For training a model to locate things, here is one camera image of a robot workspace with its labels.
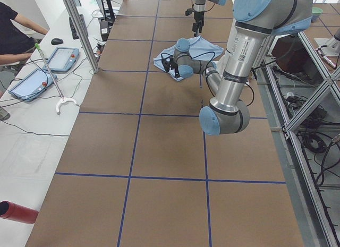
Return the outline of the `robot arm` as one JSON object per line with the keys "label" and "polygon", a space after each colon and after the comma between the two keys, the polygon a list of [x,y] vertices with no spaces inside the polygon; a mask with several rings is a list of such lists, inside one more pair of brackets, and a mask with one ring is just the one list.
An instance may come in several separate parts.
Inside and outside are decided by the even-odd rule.
{"label": "robot arm", "polygon": [[204,15],[205,12],[207,11],[206,1],[218,5],[225,5],[227,0],[194,0],[193,4],[194,23],[192,26],[192,31],[195,37],[202,33],[202,28],[204,26]]}
{"label": "robot arm", "polygon": [[235,23],[227,43],[230,54],[222,73],[210,61],[193,59],[187,39],[177,41],[172,59],[179,76],[203,74],[214,95],[199,113],[205,134],[238,133],[248,126],[249,110],[240,95],[263,41],[268,36],[306,30],[311,24],[312,5],[313,0],[235,0]]}

